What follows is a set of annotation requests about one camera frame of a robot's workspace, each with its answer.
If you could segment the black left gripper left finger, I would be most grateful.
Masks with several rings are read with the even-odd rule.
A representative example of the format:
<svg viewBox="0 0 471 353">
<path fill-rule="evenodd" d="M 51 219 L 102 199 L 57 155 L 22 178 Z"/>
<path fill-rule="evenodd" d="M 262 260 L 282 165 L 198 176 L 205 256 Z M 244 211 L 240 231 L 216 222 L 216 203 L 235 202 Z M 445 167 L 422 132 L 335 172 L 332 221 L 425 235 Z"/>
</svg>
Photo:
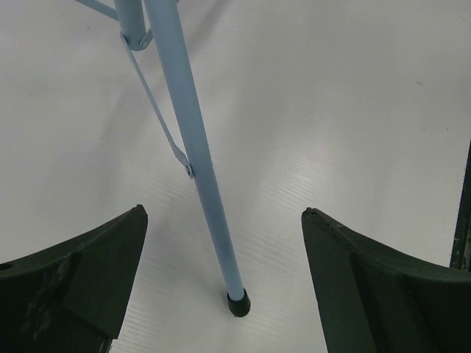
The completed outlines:
<svg viewBox="0 0 471 353">
<path fill-rule="evenodd" d="M 148 215 L 138 205 L 1 264 L 2 352 L 109 352 L 124 323 Z"/>
</svg>

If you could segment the blue music stand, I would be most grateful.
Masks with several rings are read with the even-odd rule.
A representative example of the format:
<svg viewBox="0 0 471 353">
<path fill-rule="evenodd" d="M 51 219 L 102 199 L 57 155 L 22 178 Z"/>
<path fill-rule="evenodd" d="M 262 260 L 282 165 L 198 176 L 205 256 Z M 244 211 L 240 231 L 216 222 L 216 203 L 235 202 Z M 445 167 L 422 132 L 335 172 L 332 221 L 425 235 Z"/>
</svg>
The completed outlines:
<svg viewBox="0 0 471 353">
<path fill-rule="evenodd" d="M 251 301 L 241 280 L 213 169 L 177 2 L 115 1 L 110 7 L 102 1 L 84 1 L 83 5 L 119 22 L 121 42 L 151 101 L 171 150 L 196 185 L 226 285 L 227 306 L 235 317 L 243 318 L 251 309 Z M 143 51 L 151 42 L 157 48 L 184 149 L 180 149 L 171 136 L 134 56 L 135 52 Z"/>
</svg>

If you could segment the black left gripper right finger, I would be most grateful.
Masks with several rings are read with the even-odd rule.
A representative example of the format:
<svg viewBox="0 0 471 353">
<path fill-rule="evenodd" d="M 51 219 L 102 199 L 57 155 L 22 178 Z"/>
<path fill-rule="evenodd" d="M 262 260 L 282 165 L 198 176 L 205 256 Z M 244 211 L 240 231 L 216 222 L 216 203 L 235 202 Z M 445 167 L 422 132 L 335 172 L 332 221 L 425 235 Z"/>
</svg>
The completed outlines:
<svg viewBox="0 0 471 353">
<path fill-rule="evenodd" d="M 302 233 L 329 352 L 468 352 L 470 274 L 412 257 L 318 209 Z"/>
</svg>

